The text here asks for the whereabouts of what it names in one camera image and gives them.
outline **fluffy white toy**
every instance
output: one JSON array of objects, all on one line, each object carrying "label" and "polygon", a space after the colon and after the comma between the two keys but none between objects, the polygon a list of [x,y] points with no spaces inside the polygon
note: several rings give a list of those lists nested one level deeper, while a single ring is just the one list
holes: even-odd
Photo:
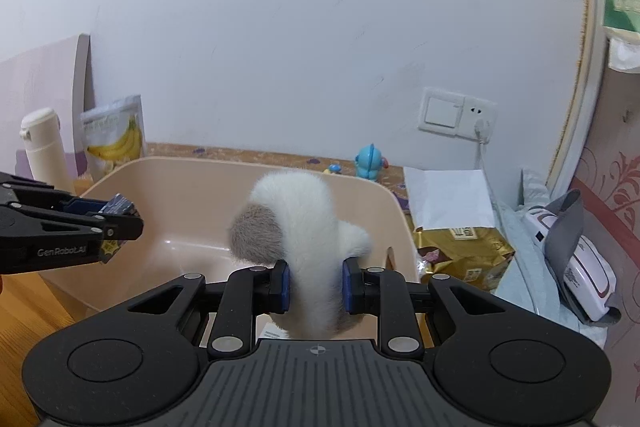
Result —
[{"label": "fluffy white toy", "polygon": [[233,256],[289,264],[289,311],[271,315],[292,339],[329,339],[359,318],[342,305],[342,261],[371,252],[369,234],[335,216],[319,175],[275,171],[261,178],[230,229]]}]

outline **blue figurine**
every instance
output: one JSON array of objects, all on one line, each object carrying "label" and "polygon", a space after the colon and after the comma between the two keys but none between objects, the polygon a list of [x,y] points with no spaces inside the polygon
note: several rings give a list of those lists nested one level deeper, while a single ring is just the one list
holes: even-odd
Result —
[{"label": "blue figurine", "polygon": [[324,174],[340,174],[342,172],[342,167],[340,167],[339,163],[332,163],[329,165],[328,169],[325,169]]},{"label": "blue figurine", "polygon": [[371,144],[360,149],[355,158],[356,176],[366,180],[376,181],[380,169],[386,169],[389,163],[383,157],[380,149]]}]

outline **light blue cloth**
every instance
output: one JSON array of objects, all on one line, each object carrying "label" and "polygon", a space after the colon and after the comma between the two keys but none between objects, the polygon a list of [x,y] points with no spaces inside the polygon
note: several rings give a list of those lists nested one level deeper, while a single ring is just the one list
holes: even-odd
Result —
[{"label": "light blue cloth", "polygon": [[495,290],[495,295],[532,312],[535,312],[535,302],[538,314],[542,317],[579,331],[600,347],[604,347],[607,328],[582,324],[578,317],[560,302],[558,288],[546,267],[544,254],[533,242],[521,220],[530,207],[546,206],[550,202],[549,192],[542,177],[530,169],[523,169],[522,191],[524,204],[515,212],[506,204],[494,203],[497,205],[497,208],[494,206],[494,212],[499,212],[501,216],[497,222],[501,224],[502,233],[515,249],[517,259],[517,263],[515,260],[510,263]]}]

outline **desk surface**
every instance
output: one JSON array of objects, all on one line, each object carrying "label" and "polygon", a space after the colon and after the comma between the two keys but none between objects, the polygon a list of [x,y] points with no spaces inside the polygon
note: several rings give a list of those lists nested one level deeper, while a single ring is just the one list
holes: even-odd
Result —
[{"label": "desk surface", "polygon": [[22,361],[39,340],[72,320],[38,274],[5,275],[2,283],[0,425],[32,427],[38,417],[22,387]]}]

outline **gripper logo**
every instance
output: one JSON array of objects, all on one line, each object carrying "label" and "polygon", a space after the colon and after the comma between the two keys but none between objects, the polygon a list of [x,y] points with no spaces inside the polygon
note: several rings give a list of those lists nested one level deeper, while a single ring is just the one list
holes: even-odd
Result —
[{"label": "gripper logo", "polygon": [[38,250],[38,257],[49,257],[50,255],[69,255],[71,253],[86,253],[86,247],[63,247],[52,248],[51,250],[40,248]]}]

